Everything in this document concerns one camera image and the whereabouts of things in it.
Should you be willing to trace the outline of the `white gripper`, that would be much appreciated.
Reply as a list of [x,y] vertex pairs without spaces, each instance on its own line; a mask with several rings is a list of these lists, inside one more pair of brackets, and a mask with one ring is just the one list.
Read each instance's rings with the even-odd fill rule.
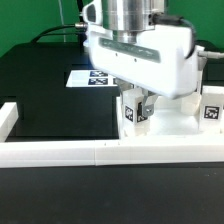
[[146,89],[142,119],[154,114],[158,95],[176,99],[196,90],[195,28],[168,15],[164,3],[89,3],[82,14],[93,67]]

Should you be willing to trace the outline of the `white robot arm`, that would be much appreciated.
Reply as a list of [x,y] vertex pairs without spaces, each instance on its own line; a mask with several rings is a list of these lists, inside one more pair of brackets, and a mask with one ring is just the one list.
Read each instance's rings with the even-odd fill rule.
[[198,61],[224,53],[197,48],[191,22],[166,0],[93,0],[82,9],[92,66],[151,95],[182,98],[197,88]]

